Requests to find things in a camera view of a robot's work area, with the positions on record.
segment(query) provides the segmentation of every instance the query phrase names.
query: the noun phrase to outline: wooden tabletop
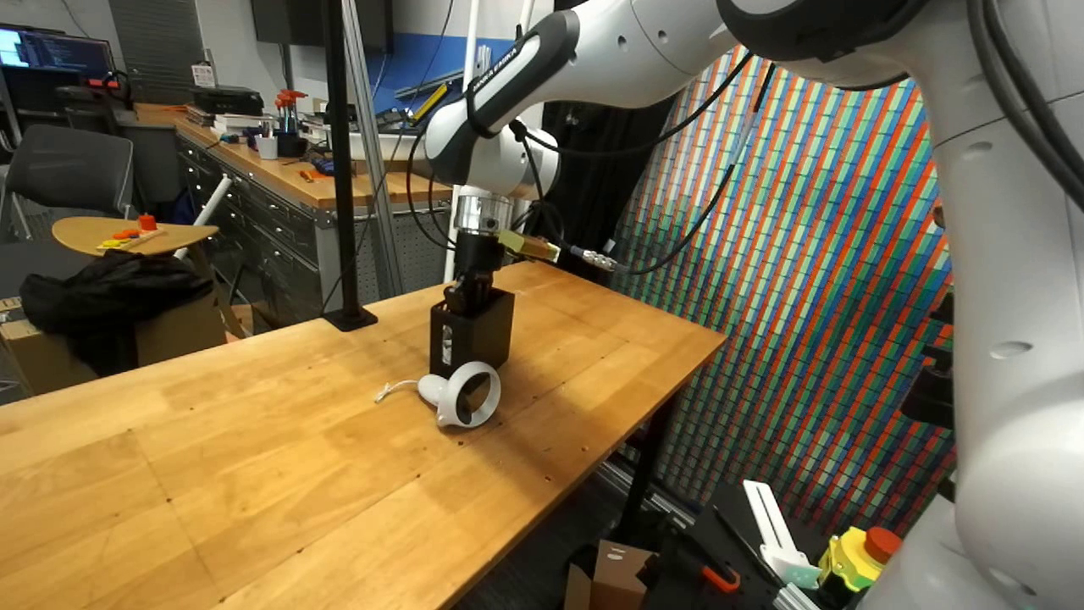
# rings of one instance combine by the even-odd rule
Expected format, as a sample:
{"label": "wooden tabletop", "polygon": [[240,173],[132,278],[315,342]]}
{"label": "wooden tabletop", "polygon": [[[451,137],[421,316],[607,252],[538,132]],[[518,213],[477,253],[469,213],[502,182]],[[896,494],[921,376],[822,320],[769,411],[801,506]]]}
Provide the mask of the wooden tabletop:
{"label": "wooden tabletop", "polygon": [[141,230],[132,241],[116,241],[118,230],[140,230],[140,220],[124,218],[61,218],[52,230],[69,252],[87,258],[102,258],[106,252],[132,252],[141,258],[156,258],[216,234],[216,227],[160,225],[156,230]]}
{"label": "wooden tabletop", "polygon": [[[179,105],[140,105],[135,116],[141,125],[176,125],[179,138],[202,146],[209,155],[227,160],[233,169],[251,173],[251,180],[261,180],[298,204],[309,204],[318,211],[334,207],[334,180],[315,173],[309,160],[291,160],[291,155],[261,160],[242,142],[221,142],[209,128],[191,121]],[[410,180],[410,195],[424,204],[430,195],[430,180],[406,173],[406,162],[386,162],[386,199],[406,204],[406,180]],[[366,162],[357,162],[351,193],[357,193],[357,204],[371,199],[371,180]]]}
{"label": "wooden tabletop", "polygon": [[499,416],[432,427],[439,289],[0,411],[0,608],[446,608],[720,347],[546,263]]}

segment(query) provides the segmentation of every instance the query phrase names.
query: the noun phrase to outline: bag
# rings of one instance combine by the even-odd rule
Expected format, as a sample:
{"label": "bag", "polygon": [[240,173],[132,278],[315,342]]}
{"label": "bag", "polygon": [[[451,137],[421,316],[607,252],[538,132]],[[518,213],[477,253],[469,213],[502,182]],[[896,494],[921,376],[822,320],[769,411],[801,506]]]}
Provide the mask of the bag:
{"label": "bag", "polygon": [[206,290],[209,278],[176,258],[107,252],[65,281],[28,276],[21,300],[39,332],[69,334],[70,352],[106,376],[140,366],[135,321]]}

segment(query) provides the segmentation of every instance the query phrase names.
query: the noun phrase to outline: workbench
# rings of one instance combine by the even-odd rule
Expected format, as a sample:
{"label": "workbench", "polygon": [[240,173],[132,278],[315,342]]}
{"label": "workbench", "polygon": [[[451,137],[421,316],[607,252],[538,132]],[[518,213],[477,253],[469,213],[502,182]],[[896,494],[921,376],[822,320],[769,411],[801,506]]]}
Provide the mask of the workbench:
{"label": "workbench", "polygon": [[[179,138],[179,182],[195,204],[206,204],[221,176],[231,189],[209,225],[221,234],[209,241],[216,272],[256,300],[272,321],[305,321],[325,307],[340,307],[340,234],[334,234],[334,180],[315,173],[309,160],[280,155],[261,160],[242,142],[221,142],[209,128],[195,125],[181,105],[140,105],[140,125],[168,125]],[[394,236],[403,272],[403,289],[439,281],[442,252],[428,241],[442,241],[446,230],[446,186],[406,173],[406,162],[386,162],[386,204],[394,211]],[[357,204],[357,252],[358,252],[358,298],[376,300],[378,258],[371,253],[371,180],[366,162],[351,173]]]}
{"label": "workbench", "polygon": [[0,608],[451,608],[717,352],[720,334],[510,263],[506,400],[437,429],[439,289],[0,411]]}

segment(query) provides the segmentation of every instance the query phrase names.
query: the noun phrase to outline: workshop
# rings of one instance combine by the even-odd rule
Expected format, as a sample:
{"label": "workshop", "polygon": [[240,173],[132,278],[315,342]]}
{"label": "workshop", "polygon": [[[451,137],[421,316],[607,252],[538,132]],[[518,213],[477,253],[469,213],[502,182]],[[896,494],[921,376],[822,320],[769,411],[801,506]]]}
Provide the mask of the workshop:
{"label": "workshop", "polygon": [[1081,608],[1081,25],[0,0],[0,608]]}

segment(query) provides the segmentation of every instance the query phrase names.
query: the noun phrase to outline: colorful patterned panel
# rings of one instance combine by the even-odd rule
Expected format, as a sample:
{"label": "colorful patterned panel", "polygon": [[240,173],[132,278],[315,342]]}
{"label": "colorful patterned panel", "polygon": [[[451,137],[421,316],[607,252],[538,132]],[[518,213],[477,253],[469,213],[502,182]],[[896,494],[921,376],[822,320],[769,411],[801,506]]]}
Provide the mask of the colorful patterned panel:
{"label": "colorful patterned panel", "polygon": [[[686,116],[734,59],[676,102]],[[795,522],[906,530],[950,470],[950,437],[896,415],[940,321],[948,244],[912,82],[838,93],[753,61],[705,120],[657,148],[621,227],[621,258],[663,258],[734,162],[720,207],[652,276],[614,284],[729,334],[679,400],[660,478],[691,500],[757,478]]]}

